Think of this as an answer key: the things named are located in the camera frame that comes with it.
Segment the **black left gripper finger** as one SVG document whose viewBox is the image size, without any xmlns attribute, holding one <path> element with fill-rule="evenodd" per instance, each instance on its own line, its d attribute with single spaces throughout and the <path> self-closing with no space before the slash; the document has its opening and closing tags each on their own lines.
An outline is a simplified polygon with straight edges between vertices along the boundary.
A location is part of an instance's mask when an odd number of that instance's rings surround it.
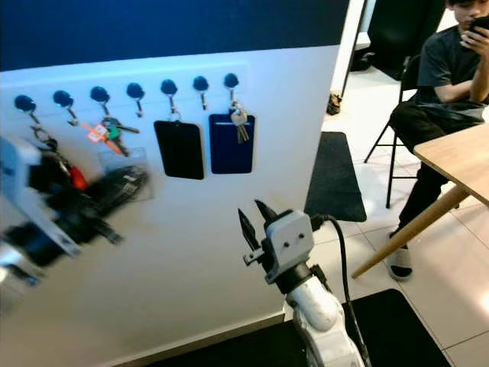
<svg viewBox="0 0 489 367">
<path fill-rule="evenodd" d="M 103 174 L 93 184 L 94 198 L 133 198 L 139 193 L 150 174 L 144 167 L 117 167 Z"/>
<path fill-rule="evenodd" d="M 119 189 L 106 193 L 102 197 L 102 217 L 111 218 L 120 209 L 140 200 L 143 193 L 144 189 Z"/>
</svg>

